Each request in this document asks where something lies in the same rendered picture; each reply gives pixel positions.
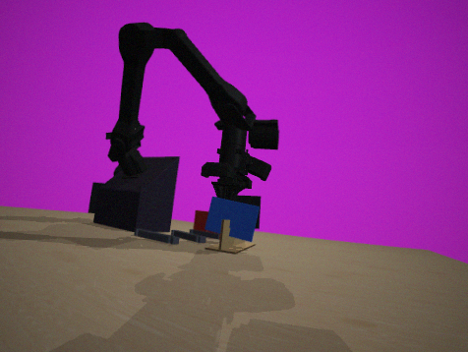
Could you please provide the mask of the red board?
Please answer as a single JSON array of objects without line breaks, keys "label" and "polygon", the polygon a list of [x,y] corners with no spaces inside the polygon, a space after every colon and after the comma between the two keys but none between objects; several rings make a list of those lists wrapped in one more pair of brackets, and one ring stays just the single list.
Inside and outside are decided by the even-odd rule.
[{"label": "red board", "polygon": [[[213,232],[213,231],[209,231],[205,229],[207,215],[208,215],[208,211],[196,210],[193,229]],[[217,232],[213,232],[213,233],[217,233]]]}]

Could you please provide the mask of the tan slotted board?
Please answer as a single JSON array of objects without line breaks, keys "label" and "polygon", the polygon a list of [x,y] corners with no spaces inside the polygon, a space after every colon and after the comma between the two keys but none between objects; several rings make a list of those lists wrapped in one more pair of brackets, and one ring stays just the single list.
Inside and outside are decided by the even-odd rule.
[{"label": "tan slotted board", "polygon": [[222,220],[219,244],[205,247],[205,250],[236,255],[242,251],[245,251],[251,247],[256,246],[255,243],[248,243],[248,242],[245,242],[245,240],[229,236],[229,233],[230,233],[229,227],[230,227],[230,220]]}]

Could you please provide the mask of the blue notched board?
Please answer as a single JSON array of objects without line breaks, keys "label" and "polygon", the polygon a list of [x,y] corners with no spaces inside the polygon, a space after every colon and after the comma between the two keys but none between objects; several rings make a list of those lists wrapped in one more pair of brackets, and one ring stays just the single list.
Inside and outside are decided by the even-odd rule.
[{"label": "blue notched board", "polygon": [[229,236],[252,242],[259,209],[259,206],[212,197],[205,229],[220,233],[221,221],[230,220]]}]

